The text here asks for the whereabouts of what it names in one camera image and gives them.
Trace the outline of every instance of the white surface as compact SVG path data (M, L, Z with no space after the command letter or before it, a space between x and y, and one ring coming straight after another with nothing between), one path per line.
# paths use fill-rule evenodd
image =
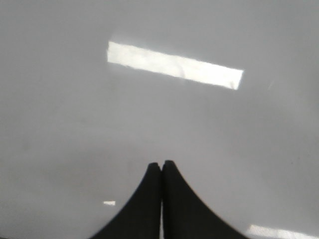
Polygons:
M318 12L298 0L1 0L0 237L88 238L166 159L248 236L319 237ZM235 91L134 70L107 62L110 41L244 73Z

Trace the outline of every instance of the glossy white floor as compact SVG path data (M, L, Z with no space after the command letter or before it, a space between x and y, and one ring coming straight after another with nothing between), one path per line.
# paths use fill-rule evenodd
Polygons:
M0 237L88 238L170 159L248 237L319 238L318 12L1 0Z

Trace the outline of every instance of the black object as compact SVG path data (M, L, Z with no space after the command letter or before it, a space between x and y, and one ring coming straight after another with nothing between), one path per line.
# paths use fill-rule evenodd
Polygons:
M165 239L246 239L193 192L173 161L162 170Z
M151 163L123 209L91 239L159 239L161 172Z

